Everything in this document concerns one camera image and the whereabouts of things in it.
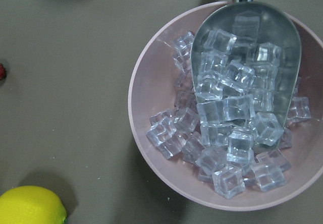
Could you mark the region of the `red strawberry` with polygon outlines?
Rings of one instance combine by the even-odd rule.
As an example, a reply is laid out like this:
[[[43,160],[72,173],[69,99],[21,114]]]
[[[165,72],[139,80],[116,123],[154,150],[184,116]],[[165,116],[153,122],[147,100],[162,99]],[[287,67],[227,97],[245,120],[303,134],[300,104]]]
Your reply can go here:
[[[3,64],[0,64],[0,80],[5,79],[7,76],[7,71],[5,69],[5,67],[3,66]]]

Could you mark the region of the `pink bowl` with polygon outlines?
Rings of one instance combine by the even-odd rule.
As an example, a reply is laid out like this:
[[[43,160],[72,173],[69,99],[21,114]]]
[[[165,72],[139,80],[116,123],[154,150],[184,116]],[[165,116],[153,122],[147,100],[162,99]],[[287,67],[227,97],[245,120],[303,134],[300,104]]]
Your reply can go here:
[[[196,167],[178,157],[165,159],[145,135],[149,117],[172,107],[175,102],[173,83],[178,70],[171,59],[173,50],[166,41],[186,31],[197,31],[212,12],[224,5],[224,2],[214,2],[188,10],[165,24],[148,42],[137,60],[129,85],[129,120],[143,158],[173,190],[211,208],[254,211],[294,198],[322,176],[322,41],[302,22],[293,19],[302,41],[299,94],[309,98],[312,118],[292,128],[293,146],[283,151],[292,166],[285,172],[286,185],[268,192],[247,188],[244,193],[226,199],[214,192],[212,184],[198,180]]]

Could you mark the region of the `clear acrylic ice cubes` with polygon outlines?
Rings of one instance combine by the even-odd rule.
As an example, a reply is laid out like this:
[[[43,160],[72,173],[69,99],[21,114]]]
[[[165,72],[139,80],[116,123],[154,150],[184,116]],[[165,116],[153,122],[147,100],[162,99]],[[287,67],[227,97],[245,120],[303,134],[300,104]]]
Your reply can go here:
[[[181,154],[198,167],[198,179],[230,199],[258,186],[266,192],[285,185],[291,164],[282,149],[292,133],[279,123],[274,102],[289,50],[260,40],[264,14],[238,14],[230,31],[206,33],[192,82],[194,34],[177,37],[172,59],[179,69],[173,108],[152,115],[146,136],[166,158]]]

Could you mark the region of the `metal ice scoop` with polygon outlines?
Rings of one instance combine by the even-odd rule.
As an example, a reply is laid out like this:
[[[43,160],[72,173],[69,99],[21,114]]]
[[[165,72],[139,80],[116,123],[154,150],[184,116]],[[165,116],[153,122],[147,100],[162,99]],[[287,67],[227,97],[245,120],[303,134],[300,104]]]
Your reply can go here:
[[[278,67],[278,78],[273,95],[273,113],[281,126],[286,124],[287,115],[298,77],[301,62],[301,40],[293,22],[281,10],[253,0],[234,0],[210,14],[195,34],[191,49],[192,79],[197,88],[198,70],[201,66],[202,46],[210,30],[223,29],[232,32],[236,16],[244,13],[260,15],[258,43],[271,42],[283,50]]]

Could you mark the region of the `yellow lemon near bowl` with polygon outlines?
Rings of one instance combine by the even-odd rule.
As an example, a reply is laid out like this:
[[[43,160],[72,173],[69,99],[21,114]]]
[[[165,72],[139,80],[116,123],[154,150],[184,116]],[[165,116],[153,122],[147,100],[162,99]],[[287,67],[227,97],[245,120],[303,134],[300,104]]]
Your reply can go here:
[[[12,188],[1,195],[1,223],[66,223],[57,194],[38,186]]]

